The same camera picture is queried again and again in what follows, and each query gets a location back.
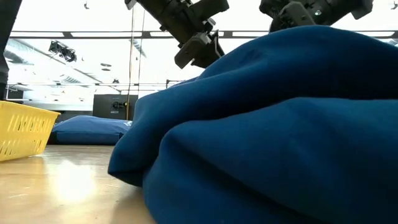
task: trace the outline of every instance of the table surface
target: table surface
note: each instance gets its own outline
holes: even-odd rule
[[[112,149],[48,146],[0,162],[0,223],[155,223],[141,189],[107,174]]]

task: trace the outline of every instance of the yellow plastic basket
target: yellow plastic basket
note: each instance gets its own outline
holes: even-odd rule
[[[43,153],[58,115],[0,101],[0,161]]]

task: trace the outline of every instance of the ceiling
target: ceiling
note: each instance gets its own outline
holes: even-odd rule
[[[258,1],[229,0],[230,10],[217,14],[214,20],[220,30],[267,30],[270,17],[258,10]],[[349,30],[398,30],[398,11],[389,10],[389,1],[377,0],[374,12],[356,21],[348,15],[334,27]],[[132,11],[123,0],[24,0],[14,31],[130,31]],[[134,30],[159,30],[159,23],[140,5],[134,10]],[[48,49],[52,39],[12,39],[7,50],[11,68],[9,83],[30,91],[31,98],[90,100],[94,93],[126,92],[126,86],[98,86],[94,83],[129,82],[131,43],[127,39],[62,39],[62,44],[76,51],[77,61],[65,62]],[[132,48],[131,83],[141,83],[140,95],[165,88],[166,80],[186,80],[203,69],[174,64],[178,43],[174,39],[136,39]],[[221,39],[225,52],[230,52],[249,39]],[[145,57],[141,57],[141,48]]]

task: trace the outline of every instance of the blue cloth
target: blue cloth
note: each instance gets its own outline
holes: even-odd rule
[[[56,124],[52,144],[114,146],[131,127],[131,121],[80,115]]]
[[[330,27],[252,40],[138,100],[109,173],[159,223],[395,223],[397,62]]]

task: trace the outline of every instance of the wire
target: wire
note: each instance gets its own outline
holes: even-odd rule
[[[134,8],[132,9],[131,16],[131,39],[130,39],[130,58],[129,58],[129,87],[127,91],[127,103],[126,103],[126,120],[129,120],[129,109],[130,109],[130,90],[131,90],[131,75],[132,75],[132,51],[134,49]],[[142,27],[141,30],[144,31],[145,24],[145,11],[142,18]],[[142,39],[141,39],[141,48],[139,50],[139,64],[138,64],[138,93],[139,93],[139,82],[141,76],[141,55],[142,55]]]

